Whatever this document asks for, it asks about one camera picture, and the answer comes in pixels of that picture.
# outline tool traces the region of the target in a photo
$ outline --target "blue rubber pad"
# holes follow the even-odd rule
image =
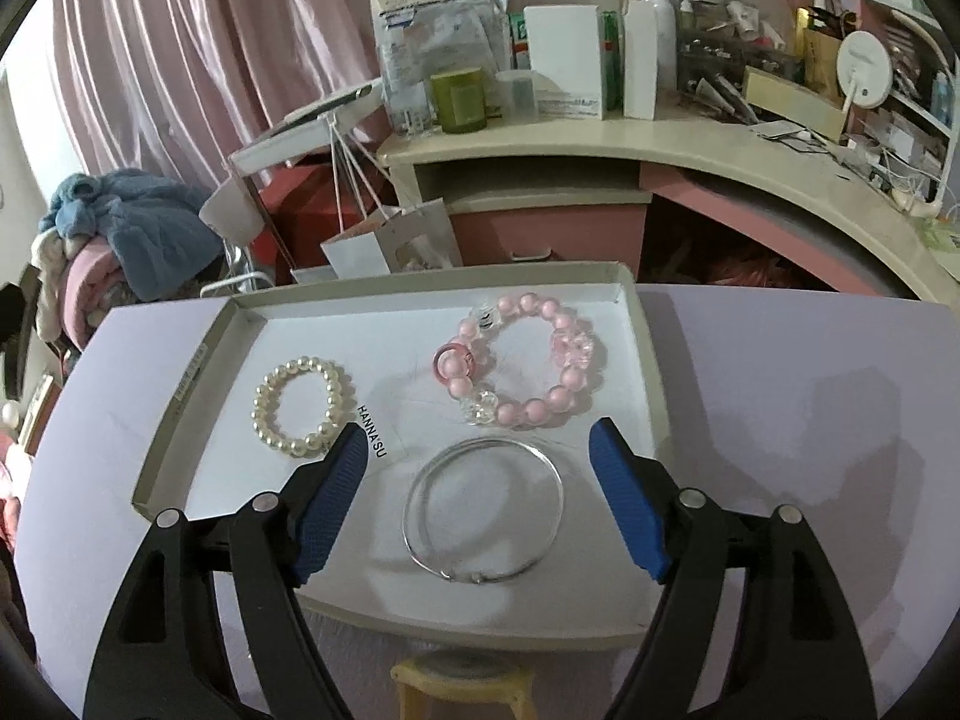
[[[366,472],[367,434],[358,430],[343,444],[333,470],[296,525],[301,552],[293,570],[301,584],[326,565]]]
[[[664,521],[630,470],[627,451],[612,422],[598,421],[590,429],[590,464],[597,475],[607,505],[620,528],[632,560],[656,581],[663,581],[671,560],[664,545]]]

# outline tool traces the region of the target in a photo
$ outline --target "tray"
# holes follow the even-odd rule
[[[550,295],[593,326],[586,397],[542,428],[508,431],[541,447],[563,477],[565,511],[546,558],[490,586],[451,584],[414,565],[400,519],[412,480],[454,442],[502,433],[464,422],[431,360],[470,309],[504,293]],[[527,319],[491,343],[498,391],[542,394],[549,325]],[[146,517],[234,512],[279,490],[297,463],[261,445],[250,424],[264,373],[301,355],[336,362],[371,442],[368,471],[328,561],[299,591],[307,608],[360,627],[517,650],[607,649],[639,642],[659,588],[632,564],[589,466],[587,434],[611,416],[638,453],[666,456],[661,380],[632,276],[615,264],[552,263],[430,271],[270,290],[235,298],[184,373],[148,453],[133,503]],[[278,417],[293,435],[317,420],[315,377],[284,390]],[[422,509],[434,545],[477,566],[506,568],[539,550],[556,511],[546,469],[503,450],[468,456]]]

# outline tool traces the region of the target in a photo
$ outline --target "table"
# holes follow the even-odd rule
[[[960,333],[952,312],[830,293],[638,290],[664,377],[678,483],[743,511],[766,514],[781,502],[805,511],[848,595],[886,709],[960,605]],[[43,673],[74,712],[147,528],[130,495],[148,426],[169,399],[144,397],[167,386],[154,361],[182,370],[220,308],[209,299],[112,312],[40,445],[16,565]],[[719,685],[731,643],[736,584],[730,591],[701,704]],[[256,703],[235,599],[228,584],[218,593],[240,691]],[[389,669],[424,645],[325,618],[309,625],[356,715],[393,716]],[[524,663],[536,669],[536,704],[550,720],[601,717],[631,660],[630,651],[614,651]]]
[[[636,270],[653,193],[839,292],[915,295],[960,317],[960,286],[885,196],[829,156],[796,153],[741,124],[664,105],[653,122],[491,122],[467,135],[392,137],[378,157],[401,203],[443,197],[465,265],[596,259],[603,241],[607,258]]]

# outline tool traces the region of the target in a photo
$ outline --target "silver bangle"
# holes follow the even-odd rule
[[[529,452],[537,460],[550,469],[551,473],[553,474],[554,481],[557,484],[557,516],[555,517],[553,527],[550,530],[550,536],[547,538],[546,545],[541,552],[537,553],[534,557],[531,557],[530,560],[522,563],[522,565],[518,566],[517,568],[513,568],[509,571],[500,571],[496,573],[472,571],[469,574],[458,574],[453,570],[446,571],[443,568],[434,568],[432,565],[429,565],[426,560],[419,555],[418,552],[416,552],[413,544],[410,543],[410,536],[407,533],[407,520],[410,518],[410,506],[413,503],[416,491],[419,490],[431,477],[438,474],[445,468],[445,466],[448,466],[459,456],[477,449],[483,449],[488,446],[520,447],[520,449]],[[469,439],[465,440],[464,442],[455,443],[453,446],[450,446],[448,449],[440,452],[439,455],[437,455],[433,460],[429,461],[429,463],[426,464],[426,466],[424,466],[418,474],[416,474],[413,483],[410,485],[410,494],[407,496],[406,505],[403,507],[403,520],[400,525],[403,533],[403,543],[407,546],[407,552],[410,553],[410,557],[413,558],[414,563],[419,565],[419,567],[425,571],[429,571],[435,577],[440,577],[440,579],[447,581],[459,581],[459,583],[463,584],[495,584],[498,581],[507,581],[507,579],[518,577],[520,574],[529,571],[537,563],[543,560],[553,547],[554,541],[557,540],[557,533],[560,531],[560,519],[562,518],[563,479],[560,478],[560,471],[557,470],[557,466],[554,466],[550,458],[546,456],[544,452],[541,452],[538,447],[531,445],[531,443],[522,442],[521,440],[517,439],[508,439],[507,437],[488,436],[482,437],[481,439]]]

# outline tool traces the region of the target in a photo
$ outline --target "shopping bag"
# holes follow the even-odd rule
[[[360,170],[356,157],[347,147],[344,138],[333,127],[330,142],[333,151],[331,158],[334,194],[341,232],[323,242],[320,247],[338,278],[459,268],[463,265],[443,199],[432,200],[406,211],[383,205],[363,170]],[[361,143],[355,139],[353,142],[363,156],[377,165],[376,159]],[[342,172],[347,175],[347,183],[364,217],[360,223],[347,229],[344,229],[341,205]],[[358,177],[376,204],[376,210],[369,215],[361,197]]]

